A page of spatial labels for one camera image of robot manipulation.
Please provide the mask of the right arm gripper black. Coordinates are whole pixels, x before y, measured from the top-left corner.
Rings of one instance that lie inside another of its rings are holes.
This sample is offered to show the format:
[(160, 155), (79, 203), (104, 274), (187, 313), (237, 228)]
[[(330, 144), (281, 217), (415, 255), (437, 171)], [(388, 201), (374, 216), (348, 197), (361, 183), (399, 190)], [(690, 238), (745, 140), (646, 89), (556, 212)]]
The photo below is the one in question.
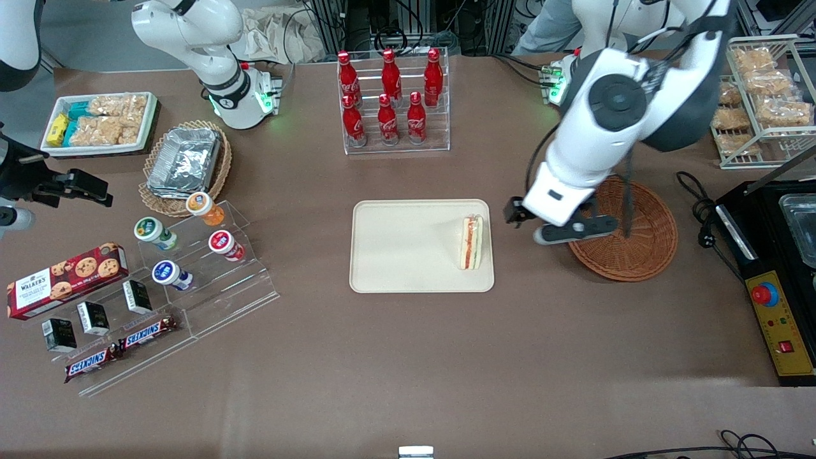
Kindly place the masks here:
[(58, 207), (59, 200), (84, 200), (113, 206), (113, 195), (99, 197), (87, 193), (107, 193), (108, 182), (76, 168), (63, 175), (45, 163), (48, 154), (16, 142), (1, 134), (1, 197), (10, 201), (35, 201), (49, 207)]

